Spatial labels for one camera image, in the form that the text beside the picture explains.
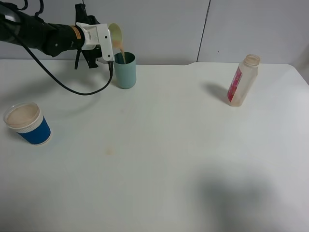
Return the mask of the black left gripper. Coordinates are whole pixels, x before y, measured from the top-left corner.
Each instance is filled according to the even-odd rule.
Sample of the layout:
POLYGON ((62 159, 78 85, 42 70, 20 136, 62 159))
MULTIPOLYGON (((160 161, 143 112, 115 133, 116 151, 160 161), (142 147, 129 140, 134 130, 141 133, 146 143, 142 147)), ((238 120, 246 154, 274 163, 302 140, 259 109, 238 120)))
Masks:
POLYGON ((82 54, 88 67, 97 68, 97 58, 101 57, 101 49, 98 47, 98 21, 93 15, 87 15, 84 3, 75 5, 75 23, 84 40, 82 54))

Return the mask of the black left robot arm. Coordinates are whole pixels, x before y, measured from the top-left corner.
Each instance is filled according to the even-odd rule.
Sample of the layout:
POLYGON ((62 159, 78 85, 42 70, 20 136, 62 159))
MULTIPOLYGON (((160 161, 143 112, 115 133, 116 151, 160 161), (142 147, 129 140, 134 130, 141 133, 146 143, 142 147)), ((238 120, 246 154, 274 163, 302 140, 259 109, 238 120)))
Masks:
POLYGON ((27 9, 28 1, 23 8, 9 2, 0 3, 0 40, 20 45, 21 41, 27 48, 38 49, 44 54, 56 57, 62 52, 76 50, 75 68, 78 68, 82 54, 89 68, 96 68, 96 61, 102 57, 99 45, 90 50, 82 50, 86 38, 82 29, 75 25, 51 24, 39 17, 44 11, 44 2, 40 1, 40 9, 30 16, 23 11, 27 9))

